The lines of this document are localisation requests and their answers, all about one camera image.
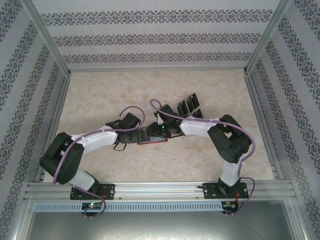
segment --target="black mounting plate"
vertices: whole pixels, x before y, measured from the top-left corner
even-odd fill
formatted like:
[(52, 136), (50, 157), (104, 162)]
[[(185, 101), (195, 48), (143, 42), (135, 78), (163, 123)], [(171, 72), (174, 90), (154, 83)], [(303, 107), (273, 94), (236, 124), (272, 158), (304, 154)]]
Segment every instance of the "black mounting plate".
[(204, 199), (235, 199), (237, 198), (236, 193), (239, 193), (239, 199), (247, 199), (249, 197), (247, 184), (245, 182), (239, 182), (228, 196), (223, 195), (219, 190), (219, 184), (217, 182), (205, 182), (202, 184), (202, 188)]
[[(115, 196), (114, 184), (99, 184), (97, 195), (103, 197), (104, 200), (113, 200)], [(70, 193), (71, 200), (99, 200), (99, 198), (92, 196), (90, 194), (84, 193), (74, 187), (71, 188)]]

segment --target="enclosure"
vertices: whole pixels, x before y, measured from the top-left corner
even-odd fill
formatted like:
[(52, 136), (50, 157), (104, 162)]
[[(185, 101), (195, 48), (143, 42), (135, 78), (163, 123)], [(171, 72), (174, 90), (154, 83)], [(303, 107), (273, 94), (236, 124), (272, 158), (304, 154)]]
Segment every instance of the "enclosure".
[[(1, 1), (0, 239), (319, 239), (319, 3)], [(150, 99), (175, 107), (192, 93), (205, 118), (231, 115), (255, 139), (239, 215), (198, 188), (223, 169), (201, 136), (85, 155), (80, 168), (115, 184), (93, 220), (39, 166), (60, 132), (132, 105), (147, 126)]]

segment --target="beige tabletop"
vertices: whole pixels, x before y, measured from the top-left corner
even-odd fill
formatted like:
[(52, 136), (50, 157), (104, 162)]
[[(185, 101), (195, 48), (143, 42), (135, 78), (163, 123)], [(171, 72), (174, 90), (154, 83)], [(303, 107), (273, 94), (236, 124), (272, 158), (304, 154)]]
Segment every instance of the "beige tabletop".
[[(115, 121), (127, 106), (144, 109), (144, 125), (156, 122), (149, 100), (158, 99), (173, 109), (196, 93), (206, 118), (229, 114), (256, 141), (256, 151), (241, 171), (256, 180), (274, 179), (241, 70), (130, 71), (73, 73), (58, 131), (87, 133)], [(141, 118), (141, 113), (130, 110)], [(168, 142), (129, 144), (124, 151), (106, 146), (82, 157), (80, 168), (100, 182), (216, 181), (223, 159), (209, 138), (183, 136)], [(46, 174), (45, 181), (52, 181)]]

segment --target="black wire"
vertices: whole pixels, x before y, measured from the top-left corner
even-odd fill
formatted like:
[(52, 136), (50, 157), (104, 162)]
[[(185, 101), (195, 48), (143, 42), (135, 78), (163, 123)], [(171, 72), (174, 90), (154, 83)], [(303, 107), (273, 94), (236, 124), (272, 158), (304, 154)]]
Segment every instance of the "black wire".
[(117, 151), (117, 152), (121, 152), (121, 151), (125, 150), (126, 147), (127, 147), (127, 143), (125, 142), (125, 143), (124, 143), (124, 147), (123, 147), (122, 150), (116, 150), (116, 147), (117, 147), (118, 145), (119, 145), (119, 143), (117, 143), (117, 144), (113, 147), (113, 150), (115, 150), (115, 151)]
[(181, 135), (172, 136), (172, 137), (169, 137), (169, 139), (174, 139), (174, 138), (177, 138), (177, 137), (182, 137), (182, 136)]

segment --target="patterned wallpaper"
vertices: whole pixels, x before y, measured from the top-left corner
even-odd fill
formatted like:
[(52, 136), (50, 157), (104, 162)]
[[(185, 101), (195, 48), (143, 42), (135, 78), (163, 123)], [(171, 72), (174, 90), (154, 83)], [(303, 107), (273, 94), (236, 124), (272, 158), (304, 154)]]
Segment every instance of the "patterned wallpaper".
[(34, 1), (71, 70), (245, 67), (279, 0)]
[(295, 0), (251, 73), (285, 178), (320, 239), (319, 5)]
[(19, 0), (0, 3), (0, 240), (34, 180), (65, 77)]

